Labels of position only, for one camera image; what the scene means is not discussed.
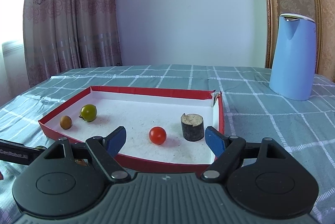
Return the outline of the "red cherry tomato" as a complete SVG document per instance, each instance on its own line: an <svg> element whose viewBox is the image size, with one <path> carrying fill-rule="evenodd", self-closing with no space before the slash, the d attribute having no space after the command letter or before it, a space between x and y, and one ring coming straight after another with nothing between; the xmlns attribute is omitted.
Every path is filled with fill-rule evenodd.
<svg viewBox="0 0 335 224"><path fill-rule="evenodd" d="M155 126L149 131L149 139L155 145L162 145L166 141L166 138L166 131L160 126Z"/></svg>

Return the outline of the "pink patterned curtain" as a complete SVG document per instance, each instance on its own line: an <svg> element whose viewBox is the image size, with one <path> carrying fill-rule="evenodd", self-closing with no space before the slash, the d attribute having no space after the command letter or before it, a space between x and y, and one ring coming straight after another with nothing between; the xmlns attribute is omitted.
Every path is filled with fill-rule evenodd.
<svg viewBox="0 0 335 224"><path fill-rule="evenodd" d="M30 86L70 69L120 66L116 0L24 0Z"/></svg>

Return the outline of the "large green tomato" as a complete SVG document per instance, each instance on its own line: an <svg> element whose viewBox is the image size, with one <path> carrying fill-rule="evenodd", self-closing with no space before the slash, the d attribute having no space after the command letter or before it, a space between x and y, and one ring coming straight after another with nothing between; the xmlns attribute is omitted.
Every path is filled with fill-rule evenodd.
<svg viewBox="0 0 335 224"><path fill-rule="evenodd" d="M86 122L94 121L97 117L96 106L92 104L84 105L80 110L79 117Z"/></svg>

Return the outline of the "light blue electric kettle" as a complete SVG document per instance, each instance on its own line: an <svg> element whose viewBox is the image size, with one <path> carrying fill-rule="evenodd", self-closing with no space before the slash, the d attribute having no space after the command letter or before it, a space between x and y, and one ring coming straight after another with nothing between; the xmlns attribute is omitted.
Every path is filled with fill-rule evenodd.
<svg viewBox="0 0 335 224"><path fill-rule="evenodd" d="M281 14L269 87L288 99L308 100L315 69L315 21L304 15Z"/></svg>

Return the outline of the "red shallow cardboard box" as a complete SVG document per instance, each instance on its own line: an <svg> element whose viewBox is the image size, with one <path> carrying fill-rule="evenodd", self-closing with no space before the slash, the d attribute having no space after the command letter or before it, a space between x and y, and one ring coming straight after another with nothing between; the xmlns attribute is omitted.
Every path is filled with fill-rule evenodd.
<svg viewBox="0 0 335 224"><path fill-rule="evenodd" d="M87 104L97 108L92 122L79 117ZM215 155L204 139L184 139L180 122L184 113L199 114L205 127L224 131L221 92L115 86L90 86L49 112L39 124L47 137L66 137L71 143L85 142L96 135L105 137L123 126L126 141L115 157L123 167L147 173L200 174L213 163ZM70 129L60 127L62 116L72 119ZM149 139L149 131L155 126L166 131L162 145Z"/></svg>

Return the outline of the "teal checked bed sheet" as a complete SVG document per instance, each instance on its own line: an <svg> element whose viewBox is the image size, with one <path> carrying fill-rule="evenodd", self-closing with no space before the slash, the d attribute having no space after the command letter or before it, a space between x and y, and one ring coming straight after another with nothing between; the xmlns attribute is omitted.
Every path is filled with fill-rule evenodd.
<svg viewBox="0 0 335 224"><path fill-rule="evenodd" d="M269 88L270 70L254 67L143 65L73 69L25 90L1 106L1 138L49 146L38 121L89 86L216 90L223 93L224 129L249 142L271 137L317 180L313 216L334 223L334 83L313 80L307 101L281 97Z"/></svg>

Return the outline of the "brown longan fruit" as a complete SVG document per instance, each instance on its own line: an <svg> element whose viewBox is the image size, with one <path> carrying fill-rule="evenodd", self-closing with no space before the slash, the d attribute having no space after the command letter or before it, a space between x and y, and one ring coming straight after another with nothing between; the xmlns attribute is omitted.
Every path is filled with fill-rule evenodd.
<svg viewBox="0 0 335 224"><path fill-rule="evenodd" d="M62 116L60 118L60 127L64 130L68 130L72 127L72 119L69 116Z"/></svg>

